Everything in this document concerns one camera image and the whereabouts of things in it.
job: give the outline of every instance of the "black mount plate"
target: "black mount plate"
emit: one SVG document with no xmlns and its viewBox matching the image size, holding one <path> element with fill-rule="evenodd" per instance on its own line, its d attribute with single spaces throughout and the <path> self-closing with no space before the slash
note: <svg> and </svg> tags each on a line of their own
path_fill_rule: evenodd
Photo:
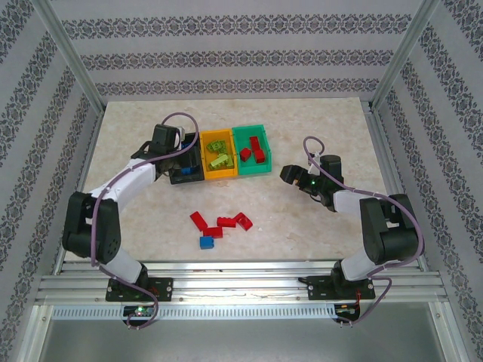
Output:
<svg viewBox="0 0 483 362">
<path fill-rule="evenodd" d="M 334 286 L 334 279 L 330 275 L 313 275 L 299 278 L 300 283 L 307 285 L 309 300 L 347 300 L 356 299 L 357 291 L 361 292 L 361 299 L 375 299 L 374 285 L 369 279 L 363 281 L 345 282 L 343 288 Z"/>
<path fill-rule="evenodd" d="M 173 278 L 149 278 L 147 290 L 155 295 L 159 302 L 170 302 L 173 295 Z M 109 279 L 106 291 L 107 302 L 151 302 L 152 299 L 124 284 Z"/>
</svg>

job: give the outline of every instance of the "plastic bin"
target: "plastic bin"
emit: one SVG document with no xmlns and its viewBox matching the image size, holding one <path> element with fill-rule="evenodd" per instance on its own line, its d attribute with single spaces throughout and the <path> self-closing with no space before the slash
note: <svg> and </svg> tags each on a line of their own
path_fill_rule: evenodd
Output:
<svg viewBox="0 0 483 362">
<path fill-rule="evenodd" d="M 222 166 L 218 170 L 210 170 L 208 165 L 218 158 L 216 152 L 210 152 L 207 145 L 213 141 L 222 140 L 226 142 L 226 152 L 232 156 L 233 168 Z M 200 146 L 202 148 L 202 163 L 205 179 L 219 179 L 222 177 L 234 177 L 238 175 L 238 160 L 236 157 L 235 143 L 233 142 L 233 132 L 227 130 L 206 130 L 200 133 Z"/>
<path fill-rule="evenodd" d="M 265 127 L 262 124 L 254 126 L 234 127 L 233 140 L 235 141 L 236 157 L 238 161 L 238 174 L 250 175 L 254 173 L 266 173 L 272 170 L 272 152 L 269 141 L 266 138 Z M 240 159 L 239 152 L 248 147 L 251 149 L 250 137 L 258 137 L 260 148 L 265 152 L 265 162 L 258 164 L 252 155 L 246 162 Z"/>
<path fill-rule="evenodd" d="M 194 133 L 187 133 L 184 137 L 183 145 L 189 145 L 193 138 Z M 174 159 L 178 163 L 181 169 L 172 170 L 169 173 L 169 180 L 171 185 L 177 183 L 192 183 L 194 181 L 203 181 L 203 165 L 202 165 L 202 153 L 200 150 L 200 139 L 196 141 L 195 145 L 187 152 Z"/>
</svg>

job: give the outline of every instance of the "black box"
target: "black box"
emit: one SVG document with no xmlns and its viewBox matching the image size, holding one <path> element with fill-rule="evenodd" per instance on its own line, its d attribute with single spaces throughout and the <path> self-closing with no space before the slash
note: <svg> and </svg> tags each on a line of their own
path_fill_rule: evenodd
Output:
<svg viewBox="0 0 483 362">
<path fill-rule="evenodd" d="M 194 138 L 194 133 L 185 134 L 182 146 L 188 146 Z M 176 185 L 177 183 L 192 183 L 194 181 L 203 181 L 205 179 L 199 136 L 195 145 L 188 152 L 177 156 L 173 161 L 175 168 L 169 171 L 171 185 Z"/>
</svg>

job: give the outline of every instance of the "blue lego brick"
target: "blue lego brick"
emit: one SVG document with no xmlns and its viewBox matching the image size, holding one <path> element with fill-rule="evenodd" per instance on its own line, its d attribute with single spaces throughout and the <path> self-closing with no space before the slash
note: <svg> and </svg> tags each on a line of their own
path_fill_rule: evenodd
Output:
<svg viewBox="0 0 483 362">
<path fill-rule="evenodd" d="M 199 238 L 199 247 L 204 249 L 213 249 L 214 248 L 214 239 L 212 236 L 201 236 Z"/>
<path fill-rule="evenodd" d="M 191 175 L 193 172 L 193 167 L 186 167 L 181 169 L 183 175 Z"/>
</svg>

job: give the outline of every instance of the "red lego brick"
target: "red lego brick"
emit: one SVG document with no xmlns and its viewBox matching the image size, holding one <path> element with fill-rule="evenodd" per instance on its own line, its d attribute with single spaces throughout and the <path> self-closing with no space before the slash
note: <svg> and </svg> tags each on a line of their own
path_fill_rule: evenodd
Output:
<svg viewBox="0 0 483 362">
<path fill-rule="evenodd" d="M 221 226 L 215 226 L 213 228 L 206 228 L 203 230 L 203 236 L 212 236 L 214 239 L 223 237 L 223 229 Z"/>
<path fill-rule="evenodd" d="M 243 162 L 246 162 L 250 158 L 250 156 L 251 156 L 251 151 L 247 147 L 245 147 L 240 151 L 240 159 Z"/>
<path fill-rule="evenodd" d="M 196 227 L 200 232 L 202 232 L 208 227 L 208 224 L 206 223 L 205 219 L 203 219 L 203 216 L 198 211 L 196 211 L 195 213 L 192 213 L 191 215 L 189 215 L 189 217 L 191 217 L 191 220 L 193 220 L 193 222 L 195 223 Z"/>
<path fill-rule="evenodd" d="M 247 231 L 249 228 L 251 228 L 254 224 L 250 219 L 248 219 L 244 213 L 239 213 L 237 216 L 235 216 L 235 220 L 240 226 Z"/>
<path fill-rule="evenodd" d="M 263 162 L 265 162 L 265 152 L 262 149 L 258 149 L 257 151 L 255 151 L 254 156 L 255 156 L 255 161 L 258 164 L 262 164 Z"/>
<path fill-rule="evenodd" d="M 251 150 L 253 152 L 257 151 L 260 148 L 260 142 L 258 141 L 257 136 L 250 137 L 250 144 L 251 144 Z"/>
<path fill-rule="evenodd" d="M 217 219 L 217 225 L 222 226 L 224 228 L 235 228 L 236 220 L 230 219 L 229 217 L 219 217 Z"/>
</svg>

